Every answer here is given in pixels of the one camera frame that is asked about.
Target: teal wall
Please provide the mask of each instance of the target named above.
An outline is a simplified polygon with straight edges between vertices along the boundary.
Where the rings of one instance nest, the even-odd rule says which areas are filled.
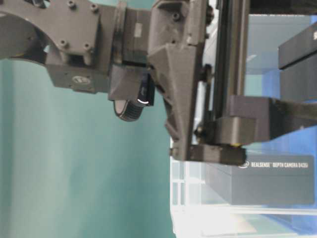
[[[40,66],[0,63],[0,237],[173,237],[161,97],[126,123],[106,94],[54,88]]]

